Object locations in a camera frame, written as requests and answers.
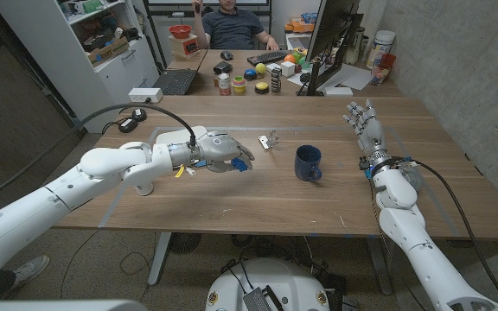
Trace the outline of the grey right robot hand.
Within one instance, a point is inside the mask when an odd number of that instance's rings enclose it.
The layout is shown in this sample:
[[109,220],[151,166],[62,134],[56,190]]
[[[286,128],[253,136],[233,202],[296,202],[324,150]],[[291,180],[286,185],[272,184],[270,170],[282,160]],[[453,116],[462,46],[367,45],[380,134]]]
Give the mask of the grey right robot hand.
[[391,156],[387,154],[384,131],[372,101],[368,99],[365,107],[353,101],[347,105],[347,109],[349,115],[344,115],[343,119],[353,128],[357,143],[369,164],[372,167],[378,167],[390,159]]

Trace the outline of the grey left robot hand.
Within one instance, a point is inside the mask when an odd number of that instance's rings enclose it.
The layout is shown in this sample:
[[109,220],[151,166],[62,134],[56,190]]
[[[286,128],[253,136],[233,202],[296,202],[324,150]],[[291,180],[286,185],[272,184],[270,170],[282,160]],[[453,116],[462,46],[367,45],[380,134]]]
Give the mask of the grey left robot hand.
[[172,165],[205,166],[215,173],[252,170],[252,152],[224,130],[210,131],[195,139],[195,145],[175,143],[168,146]]

